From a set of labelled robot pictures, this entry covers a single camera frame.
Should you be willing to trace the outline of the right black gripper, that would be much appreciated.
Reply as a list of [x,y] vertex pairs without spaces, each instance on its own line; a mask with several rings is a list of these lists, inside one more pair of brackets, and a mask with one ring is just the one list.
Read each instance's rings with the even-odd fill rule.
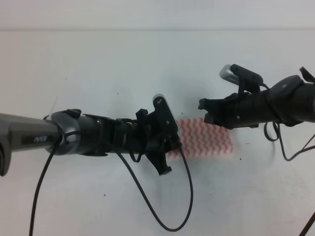
[[260,123],[273,121],[273,112],[267,102],[267,91],[257,94],[245,94],[241,97],[231,95],[225,99],[199,100],[199,110],[219,110],[222,108],[222,118],[209,112],[205,114],[204,122],[229,129],[252,127]]

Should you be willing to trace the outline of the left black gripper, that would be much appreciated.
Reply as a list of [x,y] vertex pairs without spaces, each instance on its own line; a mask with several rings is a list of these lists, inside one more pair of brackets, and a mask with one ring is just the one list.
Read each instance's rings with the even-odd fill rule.
[[178,148],[178,125],[173,118],[159,119],[148,115],[148,110],[140,109],[136,119],[120,118],[115,120],[113,149],[128,153],[133,160],[145,155],[160,176],[172,171],[167,165],[166,153]]

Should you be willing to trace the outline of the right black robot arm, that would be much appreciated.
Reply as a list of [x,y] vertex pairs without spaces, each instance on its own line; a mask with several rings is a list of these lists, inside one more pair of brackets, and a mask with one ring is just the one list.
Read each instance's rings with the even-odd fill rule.
[[224,99],[200,99],[198,108],[207,113],[204,122],[227,129],[256,128],[261,123],[276,122],[293,127],[315,120],[315,78],[304,67],[301,76],[280,80],[271,88],[263,78],[239,65],[227,64],[220,77],[238,86],[238,92]]

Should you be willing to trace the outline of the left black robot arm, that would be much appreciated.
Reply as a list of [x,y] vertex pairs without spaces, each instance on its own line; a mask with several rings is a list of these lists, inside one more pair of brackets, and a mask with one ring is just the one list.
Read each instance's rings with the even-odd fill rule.
[[134,162],[145,155],[159,175],[171,171],[166,154],[179,148],[178,126],[170,113],[141,109],[136,119],[82,114],[67,109],[44,119],[0,116],[0,175],[7,174],[14,151],[55,149],[56,155],[106,156],[116,151]]

